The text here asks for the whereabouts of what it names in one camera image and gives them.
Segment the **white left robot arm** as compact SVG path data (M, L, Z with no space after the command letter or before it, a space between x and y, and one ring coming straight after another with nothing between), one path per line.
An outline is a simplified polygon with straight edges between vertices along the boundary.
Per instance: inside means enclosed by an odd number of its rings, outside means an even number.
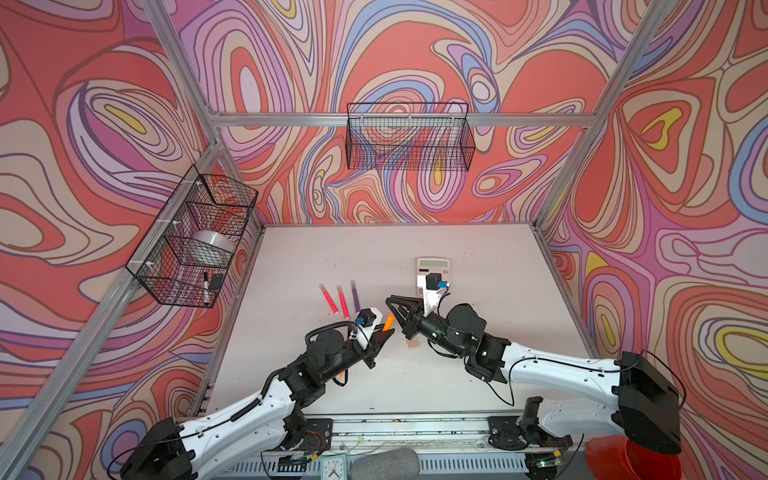
M306 350L267 377L261 390L209 416L153 425L140 443L121 454L121 479L211 479L252 454L289 450L307 432L302 410L325 394L326 383L358 362L370 369L393 335L376 327L345 337L323 327L305 336Z

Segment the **purple pen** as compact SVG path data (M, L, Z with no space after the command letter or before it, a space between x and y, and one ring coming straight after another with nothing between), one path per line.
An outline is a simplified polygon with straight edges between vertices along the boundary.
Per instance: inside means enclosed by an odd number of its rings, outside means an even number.
M352 287L351 288L351 292L352 292L354 310L355 310L355 312L360 312L361 311L361 302L360 302L360 299L359 299L358 291L357 291L357 289L355 287Z

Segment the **pink pen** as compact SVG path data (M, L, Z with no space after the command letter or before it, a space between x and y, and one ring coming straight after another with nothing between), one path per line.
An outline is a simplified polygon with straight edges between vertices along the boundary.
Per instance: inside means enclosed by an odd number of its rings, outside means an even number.
M345 295L344 295L342 290L338 290L338 296L339 296L339 301L340 301L343 317L344 317L345 320L349 320L350 319L350 313L349 313L348 305L346 303Z
M323 291L322 291L322 293L323 293L323 296L324 296L325 300L327 301L327 303L328 303L328 305L329 305L329 307L330 307L331 311L332 311L334 314L338 314L338 313L339 313L339 309L338 309L338 307L336 306L336 304L335 304L335 302L333 301L333 299L332 299L332 297L330 296L330 294L329 294L329 293L328 293L326 290L323 290Z

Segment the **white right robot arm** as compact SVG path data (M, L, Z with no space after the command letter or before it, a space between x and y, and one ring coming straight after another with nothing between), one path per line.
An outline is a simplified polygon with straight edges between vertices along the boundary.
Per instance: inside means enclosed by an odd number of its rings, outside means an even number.
M486 321L468 303L454 306L447 316L415 297L392 295L386 305L407 339L424 337L486 384L572 394L566 401L527 399L518 420L523 431L554 438L622 434L659 454L682 451L680 391L643 353L624 351L617 359L553 354L486 333Z

